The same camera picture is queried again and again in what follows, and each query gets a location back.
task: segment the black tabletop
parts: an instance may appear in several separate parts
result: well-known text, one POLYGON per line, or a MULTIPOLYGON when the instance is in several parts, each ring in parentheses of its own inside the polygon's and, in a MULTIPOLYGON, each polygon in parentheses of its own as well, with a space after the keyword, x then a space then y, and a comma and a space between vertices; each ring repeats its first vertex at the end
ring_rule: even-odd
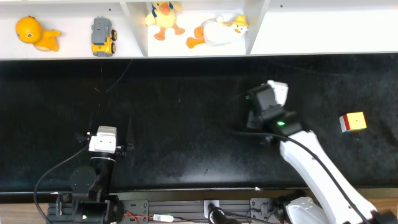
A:
MULTIPOLYGON (((250 109, 226 102, 267 80, 289 85, 285 108, 353 185, 398 184, 397 55, 136 59, 121 77, 129 62, 0 62, 0 192, 33 191, 99 125, 117 127, 122 142, 129 118, 136 150, 117 159, 113 191, 303 187, 277 149, 223 128, 244 125, 250 109), (339 117, 357 111, 368 128, 342 134, 339 117)), ((57 169, 41 190, 69 189, 89 160, 57 169)))

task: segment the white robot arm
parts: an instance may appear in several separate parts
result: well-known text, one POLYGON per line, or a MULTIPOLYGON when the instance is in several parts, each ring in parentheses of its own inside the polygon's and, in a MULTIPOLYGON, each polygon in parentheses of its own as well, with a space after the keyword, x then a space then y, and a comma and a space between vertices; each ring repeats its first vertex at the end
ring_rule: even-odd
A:
POLYGON ((283 109, 287 90, 287 84, 270 80, 248 93, 257 112, 258 129, 279 138, 280 154, 302 176, 322 206, 315 205, 310 197, 296 198, 285 206, 289 222, 384 223, 376 220, 374 205, 348 183, 325 154, 317 136, 305 130, 295 113, 283 109))

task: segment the duck plush toy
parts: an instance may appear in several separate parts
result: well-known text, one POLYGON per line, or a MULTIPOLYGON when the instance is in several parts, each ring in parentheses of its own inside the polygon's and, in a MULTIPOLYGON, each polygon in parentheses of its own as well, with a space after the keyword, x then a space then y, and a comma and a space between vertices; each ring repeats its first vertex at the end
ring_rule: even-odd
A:
POLYGON ((164 34, 168 28, 173 28, 176 35, 185 32, 185 29, 178 27, 175 23, 177 17, 174 10, 180 12, 181 4, 178 2, 152 2, 152 11, 146 17, 145 22, 148 26, 156 24, 160 27, 160 32, 154 35, 157 40, 165 39, 164 34))
POLYGON ((233 22, 224 22, 222 16, 207 20, 203 26, 194 30, 196 38, 189 37, 187 46, 192 49, 198 44, 220 46, 240 39, 248 30, 249 24, 244 15, 238 15, 233 22))
POLYGON ((23 17, 16 26, 17 36, 27 44, 33 44, 37 50, 57 52, 60 48, 57 37, 61 32, 57 30, 46 30, 32 16, 23 17))

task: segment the yellow and gray toy truck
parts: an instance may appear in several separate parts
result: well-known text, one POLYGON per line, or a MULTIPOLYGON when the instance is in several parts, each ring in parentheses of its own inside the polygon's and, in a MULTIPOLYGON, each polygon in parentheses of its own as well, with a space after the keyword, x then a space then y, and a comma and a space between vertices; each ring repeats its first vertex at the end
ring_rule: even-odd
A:
POLYGON ((112 29, 112 23, 104 17, 94 19, 94 25, 91 26, 93 33, 91 34, 91 49, 93 55, 99 57, 109 57, 116 52, 114 41, 118 38, 118 34, 112 29))

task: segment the duck beak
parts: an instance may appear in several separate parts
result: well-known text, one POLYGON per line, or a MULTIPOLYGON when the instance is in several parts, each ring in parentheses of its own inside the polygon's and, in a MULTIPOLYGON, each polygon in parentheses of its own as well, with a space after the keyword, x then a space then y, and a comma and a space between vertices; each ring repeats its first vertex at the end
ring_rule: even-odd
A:
POLYGON ((170 13, 169 4, 167 4, 167 2, 161 4, 159 10, 162 12, 162 14, 167 16, 170 13))

